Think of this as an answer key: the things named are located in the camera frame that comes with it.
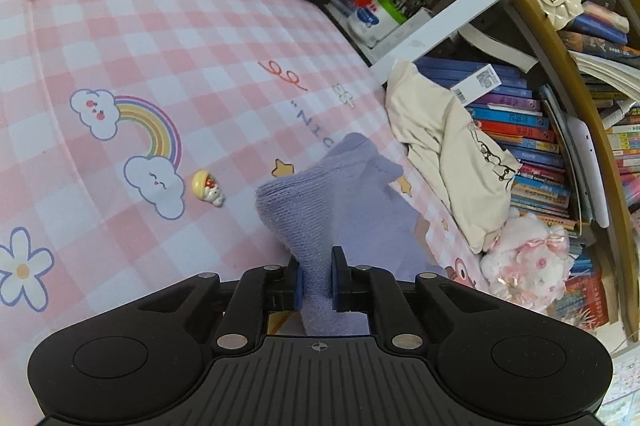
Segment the barcode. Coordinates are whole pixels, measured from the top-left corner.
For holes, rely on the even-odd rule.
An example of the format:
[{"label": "barcode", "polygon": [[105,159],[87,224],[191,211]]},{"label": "barcode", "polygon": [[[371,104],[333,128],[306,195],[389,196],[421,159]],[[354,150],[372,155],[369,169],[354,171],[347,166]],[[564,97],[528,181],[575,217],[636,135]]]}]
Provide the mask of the barcode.
[{"label": "barcode", "polygon": [[462,93],[460,89],[453,89],[453,93],[458,97],[458,99],[460,100],[460,103],[462,104],[466,103],[465,95]]},{"label": "barcode", "polygon": [[492,73],[489,69],[478,71],[477,76],[478,76],[478,81],[480,82],[482,87],[484,87],[485,89],[488,89],[492,85],[495,85],[498,83],[497,78],[494,76],[494,73]]}]

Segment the flower center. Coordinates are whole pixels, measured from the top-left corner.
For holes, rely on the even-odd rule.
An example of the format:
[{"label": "flower center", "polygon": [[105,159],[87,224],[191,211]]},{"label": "flower center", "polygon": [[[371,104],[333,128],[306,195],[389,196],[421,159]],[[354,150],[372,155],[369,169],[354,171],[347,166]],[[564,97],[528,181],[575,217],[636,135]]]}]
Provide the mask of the flower center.
[{"label": "flower center", "polygon": [[15,274],[22,280],[29,278],[29,267],[27,267],[27,264],[21,263],[16,267]]}]

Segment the blue label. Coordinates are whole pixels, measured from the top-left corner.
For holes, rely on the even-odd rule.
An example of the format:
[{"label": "blue label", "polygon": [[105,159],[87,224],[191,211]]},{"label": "blue label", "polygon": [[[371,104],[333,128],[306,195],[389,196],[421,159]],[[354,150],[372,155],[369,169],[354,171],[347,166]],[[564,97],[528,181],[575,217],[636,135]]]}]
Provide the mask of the blue label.
[{"label": "blue label", "polygon": [[368,27],[375,26],[380,22],[376,15],[371,13],[369,8],[360,8],[356,11],[356,16],[361,22],[365,23]]}]

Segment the purple garment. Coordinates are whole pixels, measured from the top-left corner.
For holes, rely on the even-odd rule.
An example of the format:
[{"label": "purple garment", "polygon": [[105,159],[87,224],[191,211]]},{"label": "purple garment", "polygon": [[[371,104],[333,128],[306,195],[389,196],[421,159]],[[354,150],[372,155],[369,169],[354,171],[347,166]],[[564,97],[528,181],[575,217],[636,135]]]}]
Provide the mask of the purple garment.
[{"label": "purple garment", "polygon": [[381,267],[396,279],[413,281],[425,271],[446,276],[429,262],[433,256],[424,235],[420,242],[415,238],[418,217],[423,218],[389,186],[401,175],[402,167],[380,155],[371,141],[350,133],[310,169],[258,188],[258,215],[303,269],[307,334],[369,331],[364,314],[332,309],[333,246],[342,246],[349,265]]}]

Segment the rainbow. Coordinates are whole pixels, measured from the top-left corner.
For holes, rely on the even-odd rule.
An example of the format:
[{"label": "rainbow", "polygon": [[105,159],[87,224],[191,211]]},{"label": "rainbow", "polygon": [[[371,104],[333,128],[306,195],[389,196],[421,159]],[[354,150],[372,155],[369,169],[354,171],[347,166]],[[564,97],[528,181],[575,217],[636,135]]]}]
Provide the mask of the rainbow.
[{"label": "rainbow", "polygon": [[182,143],[174,123],[158,106],[136,96],[114,96],[120,111],[120,121],[133,121],[142,125],[151,137],[148,157],[168,159],[178,168],[182,158]]}]

